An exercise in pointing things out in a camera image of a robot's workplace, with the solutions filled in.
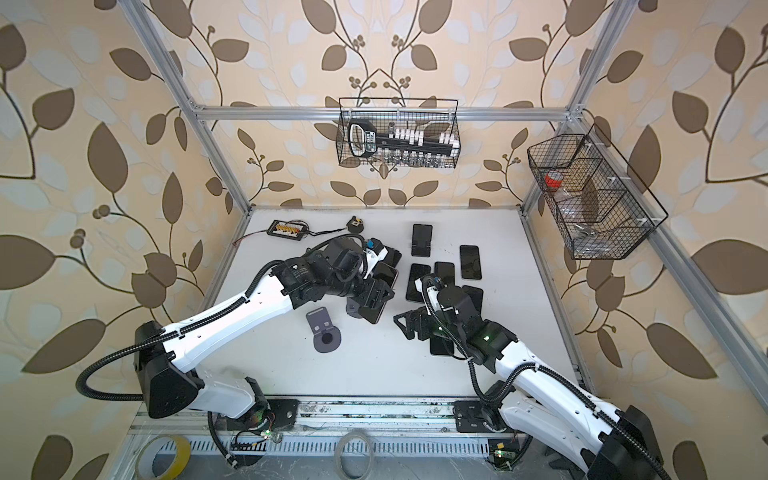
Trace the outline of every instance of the phone screen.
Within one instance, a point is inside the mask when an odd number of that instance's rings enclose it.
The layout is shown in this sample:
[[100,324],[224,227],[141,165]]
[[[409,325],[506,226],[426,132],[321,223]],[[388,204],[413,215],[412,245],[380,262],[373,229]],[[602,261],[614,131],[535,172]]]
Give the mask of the phone screen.
[[456,283],[456,268],[451,262],[435,262],[435,275],[448,286]]
[[461,245],[458,253],[462,261],[462,278],[467,280],[482,280],[480,268],[480,249],[476,245]]
[[422,294],[416,289],[416,280],[432,272],[429,265],[414,263],[411,265],[411,274],[408,277],[408,289],[406,290],[406,300],[411,302],[424,303]]
[[[378,262],[373,267],[373,273],[371,273],[371,276],[377,280],[384,280],[384,282],[391,288],[395,285],[395,280],[397,280],[397,270],[387,265],[386,263]],[[361,306],[357,310],[357,313],[362,318],[376,325],[379,322],[379,318],[381,318],[383,310],[384,305],[378,309],[365,308],[364,306]]]

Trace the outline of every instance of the smartphone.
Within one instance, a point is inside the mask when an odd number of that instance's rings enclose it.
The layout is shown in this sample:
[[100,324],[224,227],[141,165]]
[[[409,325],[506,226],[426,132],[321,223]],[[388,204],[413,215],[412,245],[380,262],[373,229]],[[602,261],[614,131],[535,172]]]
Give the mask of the smartphone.
[[[392,288],[392,286],[395,285],[395,280],[397,280],[397,270],[392,268],[390,265],[387,265],[386,263],[378,262],[373,267],[371,276],[377,280],[384,280],[384,282],[389,285],[390,288]],[[381,307],[377,309],[365,308],[364,306],[361,306],[358,308],[357,313],[362,318],[368,320],[371,324],[376,325],[381,318],[383,310],[384,305],[381,305]]]
[[386,263],[389,266],[397,266],[397,263],[402,258],[402,253],[400,253],[400,250],[395,250],[394,248],[387,247],[386,248],[386,257],[384,257],[384,260],[382,260],[383,263]]
[[432,225],[416,223],[413,226],[411,257],[429,257],[432,252]]
[[469,299],[472,301],[472,305],[475,306],[475,310],[477,310],[478,313],[482,313],[482,288],[464,285],[462,290],[469,295]]
[[466,280],[481,280],[480,249],[476,245],[460,245],[458,254],[462,262],[462,278]]
[[432,272],[429,265],[414,263],[411,265],[411,274],[408,277],[408,289],[406,290],[406,300],[409,302],[424,303],[424,297],[416,289],[416,280]]
[[435,275],[448,286],[456,283],[456,268],[451,262],[435,262]]

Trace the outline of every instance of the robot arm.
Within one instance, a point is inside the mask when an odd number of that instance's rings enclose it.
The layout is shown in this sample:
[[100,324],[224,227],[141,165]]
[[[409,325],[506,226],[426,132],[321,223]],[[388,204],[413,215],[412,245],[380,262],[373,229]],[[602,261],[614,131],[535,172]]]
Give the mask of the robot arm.
[[[415,334],[420,340],[441,336],[456,344],[470,362],[473,386],[486,404],[488,420],[498,420],[495,427],[532,435],[578,465],[588,478],[650,480],[657,473],[669,478],[661,468],[653,427],[640,410],[630,406],[622,412],[559,375],[514,333],[483,320],[457,286],[425,276],[416,287],[425,306],[396,316],[395,323],[408,339]],[[506,382],[482,392],[472,363]]]

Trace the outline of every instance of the brown leaf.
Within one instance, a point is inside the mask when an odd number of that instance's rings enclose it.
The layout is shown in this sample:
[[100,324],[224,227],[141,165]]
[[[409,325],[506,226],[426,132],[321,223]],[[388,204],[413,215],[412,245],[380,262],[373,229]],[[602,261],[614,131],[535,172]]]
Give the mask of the brown leaf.
[[584,50],[584,53],[581,54],[581,60],[578,62],[578,74],[581,75],[584,73],[584,68],[587,66],[587,62],[589,61],[589,56],[592,55],[592,49],[587,48]]
[[469,208],[488,208],[491,204],[485,200],[480,200],[479,198],[470,198],[468,206]]
[[594,293],[594,301],[606,312],[616,310],[619,305],[621,305],[621,300],[624,298],[625,287],[624,277],[612,276],[608,280],[605,280],[605,282],[600,285],[600,288]]
[[702,247],[692,258],[720,293],[746,295],[768,290],[768,251],[757,245],[718,240]]
[[59,480],[72,463],[72,444],[61,435],[45,437],[32,466],[31,480]]
[[611,146],[611,124],[603,117],[594,118],[594,132],[606,147]]
[[502,171],[502,164],[500,164],[496,160],[483,160],[482,166],[492,172]]
[[362,196],[362,202],[365,205],[376,205],[381,197],[382,191],[380,188],[376,188],[375,190],[368,190]]
[[223,192],[224,187],[221,184],[219,177],[211,177],[210,180],[205,182],[205,187],[208,189],[211,195],[218,197]]
[[406,195],[406,192],[402,190],[394,190],[392,188],[389,189],[389,199],[395,204],[395,205],[405,205],[408,201],[408,195]]
[[269,182],[266,187],[273,192],[284,192],[293,188],[293,184],[287,184],[286,182]]
[[419,12],[419,27],[424,33],[435,33],[451,14],[451,0],[429,0]]
[[523,145],[525,141],[528,139],[528,129],[523,128],[518,132],[517,135],[515,135],[515,138],[512,139],[512,150],[515,148],[520,148],[520,145]]
[[358,157],[349,157],[339,162],[340,167],[344,168],[357,168],[360,166],[360,159]]
[[165,114],[153,115],[147,122],[147,145],[154,145],[165,133]]
[[518,38],[509,42],[509,50],[518,60],[541,60],[547,54],[547,42],[540,38]]
[[413,196],[414,197],[426,197],[427,195],[430,195],[435,190],[437,190],[437,187],[439,185],[438,180],[429,180],[426,182],[422,182],[413,189]]
[[74,365],[96,348],[106,329],[97,319],[73,323],[47,341],[24,365],[22,372],[51,373]]
[[53,91],[35,100],[32,116],[45,130],[56,130],[69,120],[74,110],[74,90]]
[[281,207],[291,207],[291,208],[303,208],[304,205],[300,198],[292,198],[290,200],[286,200],[280,204]]
[[680,480],[707,480],[707,469],[693,440],[683,440],[675,445],[672,466]]
[[600,199],[598,198],[598,190],[594,187],[594,182],[590,178],[581,190],[579,196],[581,202],[581,216],[584,217],[584,221],[593,223],[598,221],[598,212],[600,210]]
[[659,0],[640,0],[640,2],[637,4],[637,7],[646,13],[655,12],[658,6]]
[[717,377],[712,366],[693,343],[671,326],[652,323],[645,333],[656,354],[673,369],[695,379]]
[[104,464],[107,463],[108,457],[109,454],[104,453],[86,463],[74,474],[72,480],[96,480],[99,474],[101,474]]
[[661,145],[650,125],[645,127],[637,139],[629,156],[629,167],[627,174],[641,193],[656,180],[661,168]]
[[128,162],[109,127],[100,123],[88,142],[88,166],[104,188],[116,194],[128,179]]
[[485,190],[486,192],[496,192],[502,189],[501,182],[497,181],[489,181],[489,182],[481,182],[479,184],[475,184],[477,188],[480,190]]
[[192,35],[192,16],[184,0],[150,0],[149,5],[172,34],[180,38]]
[[134,80],[149,80],[152,70],[141,54],[130,48],[117,48],[109,52],[112,61],[120,70]]
[[530,100],[513,101],[510,104],[506,104],[504,108],[533,108],[533,102]]
[[710,114],[702,99],[680,91],[672,94],[672,112],[680,128],[689,134],[702,131],[707,126]]
[[336,71],[346,63],[346,48],[344,45],[331,45],[323,54],[320,67],[325,71]]
[[720,70],[733,74],[744,60],[744,39],[731,27],[725,27],[715,45],[715,63]]
[[336,30],[336,14],[324,0],[301,0],[301,8],[315,30],[326,35]]
[[183,75],[184,67],[181,66],[181,59],[179,58],[179,54],[176,53],[175,50],[170,50],[168,54],[170,55],[170,59],[174,61],[174,65],[176,65],[176,70],[179,72],[179,75]]
[[331,188],[333,191],[341,195],[342,197],[356,197],[357,196],[357,190],[355,190],[355,187],[353,187],[350,184],[345,184],[344,182],[331,182]]
[[605,280],[611,278],[613,268],[613,260],[592,260],[587,267],[587,285],[592,290],[597,290]]
[[0,235],[0,290],[12,290],[40,279],[55,255],[40,243],[19,235]]
[[451,124],[448,122],[444,122],[444,121],[432,122],[431,124],[427,124],[427,126],[424,127],[424,136],[439,137],[442,132],[448,130],[450,127],[451,127]]
[[437,58],[432,53],[432,49],[426,45],[413,45],[411,47],[411,61],[422,70],[437,70]]
[[421,104],[419,108],[437,108],[437,97],[435,95],[427,98]]
[[277,172],[283,169],[283,165],[285,162],[282,160],[275,160],[271,161],[268,164],[266,164],[266,171],[268,172]]
[[187,259],[187,268],[190,269],[190,271],[194,272],[200,266],[200,262],[202,259],[203,259],[203,241],[198,240],[197,243],[194,244],[194,248],[190,253],[189,259]]
[[576,273],[576,270],[578,270],[576,260],[573,259],[567,247],[563,247],[563,260],[565,260],[565,267],[568,268],[568,271],[571,274]]
[[163,189],[163,215],[168,223],[176,223],[181,217],[181,209],[184,208],[184,195],[181,193],[181,184],[176,174],[171,173]]
[[99,10],[111,10],[118,4],[118,0],[94,0],[94,7]]
[[210,50],[214,53],[214,56],[221,61],[227,61],[234,63],[240,61],[248,55],[248,42],[237,40],[235,38],[222,38],[216,40],[213,45],[210,46]]
[[187,124],[182,117],[174,119],[174,130],[176,131],[176,140],[179,140],[181,150],[187,151]]
[[637,66],[640,65],[642,59],[643,54],[639,51],[627,50],[621,52],[608,69],[608,81],[617,84],[620,81],[627,80],[637,70]]
[[315,124],[315,129],[330,141],[336,141],[336,135],[339,134],[339,128],[334,124]]
[[147,308],[158,308],[165,301],[165,287],[146,273],[132,273],[131,288],[136,300]]
[[600,349],[603,351],[603,354],[605,354],[605,358],[608,359],[608,362],[621,368],[621,358],[619,357],[618,350],[616,350],[616,344],[611,338],[611,335],[608,334],[604,328],[598,330],[598,343],[600,343]]
[[571,0],[565,14],[565,30],[578,37],[592,28],[605,8],[606,0]]
[[5,71],[13,70],[27,58],[27,44],[12,23],[0,28],[0,45],[0,68]]
[[176,263],[165,253],[147,253],[144,255],[147,270],[162,286],[176,283]]

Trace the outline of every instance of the leaf wallpaper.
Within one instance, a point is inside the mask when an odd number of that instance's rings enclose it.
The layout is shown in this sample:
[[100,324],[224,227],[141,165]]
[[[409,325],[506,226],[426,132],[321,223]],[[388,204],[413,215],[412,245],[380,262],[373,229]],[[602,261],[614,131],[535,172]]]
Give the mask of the leaf wallpaper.
[[147,0],[199,104],[326,97],[564,107],[607,0]]
[[[147,59],[114,2],[0,3],[9,478],[109,469],[138,405],[86,399],[75,378],[141,323],[195,313],[240,219],[209,194],[217,175]],[[138,390],[130,359],[93,381]]]
[[[765,2],[641,0],[585,109],[764,349],[767,22]],[[574,261],[544,204],[531,218],[598,394],[650,416],[677,478],[764,477],[765,412],[650,245]]]

